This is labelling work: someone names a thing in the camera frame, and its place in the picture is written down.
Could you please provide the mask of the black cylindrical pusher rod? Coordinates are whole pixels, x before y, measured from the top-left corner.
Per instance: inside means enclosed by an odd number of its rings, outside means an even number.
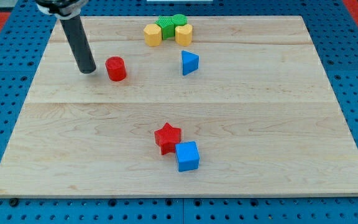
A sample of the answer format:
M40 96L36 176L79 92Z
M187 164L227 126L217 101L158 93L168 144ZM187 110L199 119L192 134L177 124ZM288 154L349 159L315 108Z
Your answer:
M80 16L60 22L79 71L85 74L94 72L96 64Z

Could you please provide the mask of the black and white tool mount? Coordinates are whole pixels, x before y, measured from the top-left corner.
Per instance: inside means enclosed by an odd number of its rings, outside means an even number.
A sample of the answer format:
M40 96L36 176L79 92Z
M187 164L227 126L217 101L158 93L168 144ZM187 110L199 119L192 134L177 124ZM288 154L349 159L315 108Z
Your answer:
M57 19L71 19L79 16L88 0L35 0L40 12Z

